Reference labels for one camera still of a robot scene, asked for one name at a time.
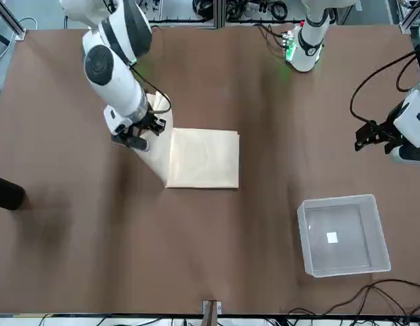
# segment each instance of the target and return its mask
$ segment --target brown mat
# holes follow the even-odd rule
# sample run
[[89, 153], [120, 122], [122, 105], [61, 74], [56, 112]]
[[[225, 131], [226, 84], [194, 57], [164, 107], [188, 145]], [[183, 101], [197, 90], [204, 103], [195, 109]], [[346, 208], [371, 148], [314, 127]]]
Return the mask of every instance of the brown mat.
[[[0, 210], [0, 312], [198, 313], [205, 299], [225, 313], [323, 312], [372, 279], [420, 282], [420, 167], [394, 164], [380, 145], [355, 153], [361, 123], [349, 114], [355, 87], [411, 50], [398, 27], [331, 29], [309, 74], [284, 66], [257, 28], [154, 31], [140, 69], [171, 97], [176, 126], [239, 131], [238, 190], [163, 189], [111, 144], [81, 34], [28, 33], [0, 98], [0, 176], [30, 198], [19, 213]], [[404, 97], [401, 67], [369, 82], [355, 110], [383, 121]], [[412, 67], [402, 84], [419, 79]], [[302, 200], [370, 193], [392, 271], [306, 275]], [[420, 304], [418, 289], [383, 288]], [[365, 312], [392, 310], [372, 294]]]

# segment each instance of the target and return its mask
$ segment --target clear plastic container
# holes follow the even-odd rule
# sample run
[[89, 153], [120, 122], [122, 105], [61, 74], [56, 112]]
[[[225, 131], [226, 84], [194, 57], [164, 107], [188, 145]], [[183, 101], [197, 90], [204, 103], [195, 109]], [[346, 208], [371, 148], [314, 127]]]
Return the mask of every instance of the clear plastic container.
[[373, 195], [304, 200], [298, 222], [308, 274], [325, 277], [391, 270]]

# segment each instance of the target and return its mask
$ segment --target white robot link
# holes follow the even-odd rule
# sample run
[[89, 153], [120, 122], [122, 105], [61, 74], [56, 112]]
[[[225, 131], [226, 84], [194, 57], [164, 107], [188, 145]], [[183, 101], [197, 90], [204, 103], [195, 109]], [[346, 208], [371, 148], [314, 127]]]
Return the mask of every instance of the white robot link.
[[[329, 8], [347, 7], [353, 5], [356, 0], [302, 0], [302, 2], [307, 7], [306, 20], [303, 26], [296, 26], [293, 31], [283, 35], [283, 51], [285, 60], [295, 70], [304, 73], [310, 71], [319, 60], [323, 38], [329, 27]], [[357, 119], [365, 122], [355, 133], [356, 151], [366, 145], [386, 142], [385, 153], [389, 154], [393, 161], [420, 164], [420, 83], [408, 90], [405, 99], [391, 110], [382, 124], [357, 115], [353, 112], [352, 107], [355, 95], [371, 77], [414, 55], [415, 52], [411, 52], [381, 67], [364, 80], [355, 91], [351, 101], [351, 113]]]
[[357, 0], [302, 0], [307, 9], [302, 26], [284, 34], [284, 58], [297, 71], [310, 71], [319, 60], [323, 39], [330, 25], [332, 8], [344, 8]]
[[60, 0], [60, 5], [70, 19], [92, 27], [83, 36], [84, 71], [92, 88], [107, 103], [104, 116], [112, 140], [149, 150], [141, 132], [150, 130], [159, 135], [166, 122], [156, 116], [130, 71], [150, 50], [152, 31], [145, 14], [133, 0], [115, 1], [112, 14], [102, 0]]
[[[416, 51], [410, 52], [376, 70], [366, 81], [383, 69], [415, 55], [420, 58], [420, 46], [417, 47]], [[353, 110], [351, 112], [354, 117], [365, 122], [355, 134], [356, 151], [366, 145], [386, 142], [385, 153], [389, 154], [394, 162], [420, 165], [420, 83], [407, 91], [405, 99], [391, 110], [382, 124], [377, 124], [374, 120], [366, 120], [355, 114]]]

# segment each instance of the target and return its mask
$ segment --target black object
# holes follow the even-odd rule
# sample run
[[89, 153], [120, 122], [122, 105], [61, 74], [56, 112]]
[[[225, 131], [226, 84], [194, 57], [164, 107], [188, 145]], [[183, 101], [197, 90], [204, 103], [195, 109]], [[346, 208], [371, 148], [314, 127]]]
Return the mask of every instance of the black object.
[[134, 0], [124, 0], [124, 19], [131, 48], [139, 59], [150, 50], [153, 34]]
[[111, 49], [120, 57], [122, 62], [127, 65], [128, 59], [124, 51], [122, 51], [120, 43], [118, 42], [118, 39], [116, 38], [115, 32], [113, 31], [112, 25], [110, 24], [109, 17], [104, 19], [101, 22], [101, 26], [103, 27], [104, 34], [106, 35], [106, 38], [110, 44]]
[[330, 24], [334, 24], [338, 20], [338, 11], [336, 8], [332, 8], [330, 11]]
[[284, 21], [288, 14], [287, 5], [282, 1], [276, 1], [270, 6], [270, 13], [273, 18]]
[[85, 57], [85, 73], [88, 79], [104, 86], [112, 79], [113, 55], [104, 45], [94, 46]]
[[406, 93], [408, 92], [412, 87], [410, 88], [402, 88], [400, 87], [400, 78], [402, 78], [405, 70], [410, 66], [410, 64], [417, 59], [417, 56], [413, 56], [402, 68], [402, 70], [399, 72], [398, 78], [396, 79], [396, 88], [399, 92]]
[[300, 47], [305, 51], [306, 56], [314, 56], [316, 52], [320, 49], [321, 44], [323, 43], [323, 40], [321, 40], [320, 43], [316, 45], [311, 45], [307, 43], [304, 40], [304, 37], [302, 37], [302, 29], [298, 33], [298, 41]]
[[[385, 66], [382, 66], [381, 68], [373, 71], [365, 80], [362, 81], [362, 83], [356, 88], [355, 92], [353, 92], [351, 101], [349, 103], [349, 111], [351, 112], [351, 115], [358, 119], [359, 121], [363, 121], [366, 124], [370, 124], [373, 128], [377, 128], [377, 124], [370, 121], [369, 119], [366, 119], [358, 114], [356, 114], [353, 110], [353, 102], [355, 101], [355, 97], [357, 96], [358, 92], [361, 90], [361, 88], [363, 88], [364, 85], [366, 85], [366, 83], [372, 79], [375, 75], [377, 75], [378, 73], [380, 73], [381, 71], [384, 71], [388, 68], [390, 68], [391, 66], [395, 65], [396, 63], [405, 60], [406, 58], [415, 55], [415, 51], [409, 52], [403, 56], [401, 56], [400, 58], [395, 59], [394, 61], [391, 61], [390, 63], [386, 64]], [[381, 133], [384, 134], [384, 136], [389, 137], [389, 138], [394, 138], [392, 135], [388, 134], [387, 131], [385, 130], [380, 130]]]
[[15, 211], [24, 200], [25, 191], [19, 185], [0, 178], [0, 207]]
[[120, 124], [115, 130], [118, 134], [111, 136], [112, 141], [141, 151], [148, 150], [148, 142], [141, 138], [142, 131], [150, 130], [158, 136], [164, 131], [167, 124], [166, 120], [158, 119], [152, 112], [152, 108], [148, 104], [147, 114], [141, 121], [132, 124], [127, 130], [123, 124]]
[[[397, 107], [390, 112], [385, 122], [380, 125], [374, 120], [370, 120], [369, 123], [364, 124], [355, 133], [357, 141], [355, 142], [355, 151], [359, 151], [364, 146], [370, 144], [379, 144], [387, 142], [384, 150], [385, 154], [391, 153], [391, 151], [399, 147], [399, 156], [403, 160], [420, 162], [420, 148], [416, 148], [407, 139], [405, 139], [394, 126], [393, 121], [401, 115], [408, 104], [403, 105], [403, 101], [399, 103]], [[417, 119], [420, 121], [420, 113], [417, 115]]]
[[0, 34], [0, 42], [3, 43], [4, 45], [8, 46], [9, 45], [9, 39], [7, 39], [6, 37], [4, 37], [2, 34]]
[[192, 8], [199, 16], [213, 19], [213, 0], [192, 0]]
[[395, 107], [388, 115], [385, 122], [377, 124], [376, 121], [370, 120], [364, 124], [355, 133], [355, 151], [359, 151], [361, 148], [371, 144], [379, 144], [385, 141], [388, 144], [385, 145], [385, 153], [389, 154], [394, 147], [403, 145], [403, 138], [399, 130], [394, 126], [393, 121], [406, 109], [408, 105], [403, 106], [403, 101]]

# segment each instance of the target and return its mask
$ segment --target green light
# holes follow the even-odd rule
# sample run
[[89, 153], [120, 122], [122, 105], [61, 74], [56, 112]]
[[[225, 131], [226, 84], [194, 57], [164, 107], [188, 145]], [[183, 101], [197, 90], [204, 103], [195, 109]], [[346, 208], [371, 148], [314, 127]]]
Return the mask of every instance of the green light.
[[292, 61], [294, 52], [296, 50], [296, 44], [293, 43], [289, 48], [287, 49], [287, 52], [285, 53], [285, 57], [287, 61]]

